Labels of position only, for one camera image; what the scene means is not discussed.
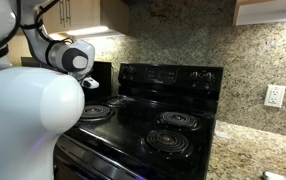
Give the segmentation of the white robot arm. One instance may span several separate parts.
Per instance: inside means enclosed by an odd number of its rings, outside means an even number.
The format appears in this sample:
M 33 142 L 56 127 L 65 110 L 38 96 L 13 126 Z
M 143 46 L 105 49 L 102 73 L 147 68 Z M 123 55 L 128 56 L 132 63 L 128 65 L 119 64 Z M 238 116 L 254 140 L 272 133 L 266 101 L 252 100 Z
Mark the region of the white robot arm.
M 83 112 L 82 88 L 98 86 L 88 76 L 93 45 L 46 34 L 48 1 L 57 0 L 0 0 L 0 180 L 54 180 L 55 143 Z M 7 43 L 18 29 L 47 69 L 12 66 Z

